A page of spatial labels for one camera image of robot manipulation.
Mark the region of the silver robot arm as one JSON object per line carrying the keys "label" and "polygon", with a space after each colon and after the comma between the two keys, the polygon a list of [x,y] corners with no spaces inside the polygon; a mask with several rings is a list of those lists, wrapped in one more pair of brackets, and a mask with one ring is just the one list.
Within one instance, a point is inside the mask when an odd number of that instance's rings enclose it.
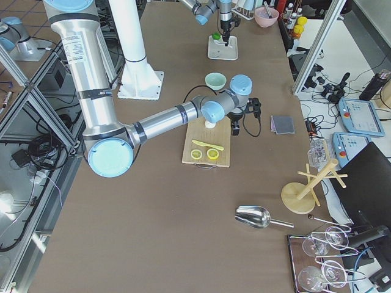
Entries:
{"label": "silver robot arm", "polygon": [[[120,93],[125,98],[157,99],[163,73],[147,61],[134,1],[109,3],[125,58]],[[60,35],[86,128],[87,161],[98,175],[113,178],[133,164],[134,148],[148,139],[199,117],[211,123],[242,109],[252,91],[251,79],[238,74],[215,96],[198,96],[132,125],[118,121],[97,32],[100,20],[94,1],[45,1],[46,14]]]}
{"label": "silver robot arm", "polygon": [[205,25],[210,17],[218,11],[222,29],[222,41],[225,46],[228,46],[231,31],[238,27],[241,22],[238,16],[234,16],[230,0],[210,0],[206,4],[193,0],[180,0],[180,2],[193,13],[197,22],[201,25]]}

